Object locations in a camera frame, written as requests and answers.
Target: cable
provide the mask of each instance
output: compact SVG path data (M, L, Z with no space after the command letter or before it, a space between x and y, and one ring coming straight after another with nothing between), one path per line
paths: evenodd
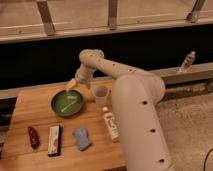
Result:
M210 149L210 150L208 151L208 153L206 154L206 157L205 157L205 160L204 160L204 164L203 164L203 171L206 171L207 159L208 159L208 157L209 157L209 155L210 155L210 153L211 153L212 151L213 151L213 148Z

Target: bottle cap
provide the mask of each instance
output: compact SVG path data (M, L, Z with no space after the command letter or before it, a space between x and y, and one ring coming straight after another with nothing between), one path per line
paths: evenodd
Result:
M102 111L103 111L104 113L106 113L106 112L109 112L109 109L108 109L108 107L104 106L104 107L102 108Z

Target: toy sausage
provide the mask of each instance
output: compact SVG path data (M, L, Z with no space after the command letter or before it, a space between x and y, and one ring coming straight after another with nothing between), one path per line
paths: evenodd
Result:
M37 148L39 146L39 138L38 138L38 134L36 132L36 130L29 126L28 127L28 133L29 133L29 137L30 137L30 144L32 148Z

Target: small bottle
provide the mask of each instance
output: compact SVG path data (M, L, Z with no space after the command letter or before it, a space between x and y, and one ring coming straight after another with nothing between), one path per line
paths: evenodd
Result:
M178 70L178 73L184 73L187 72L187 70L189 69L189 67L192 65L192 63L195 60L195 52L191 51L191 53L189 53L188 55L186 55L181 67Z
M112 112L109 111L108 107L103 107L102 111L104 112L104 122L107 126L108 132L113 142L117 142L119 140L118 128L115 123L115 117Z

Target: black wall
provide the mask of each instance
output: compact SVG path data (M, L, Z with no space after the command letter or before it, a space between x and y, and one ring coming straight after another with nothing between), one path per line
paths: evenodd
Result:
M0 45L0 89L67 81L83 49L147 70L179 66L196 51L195 63L213 61L213 25Z

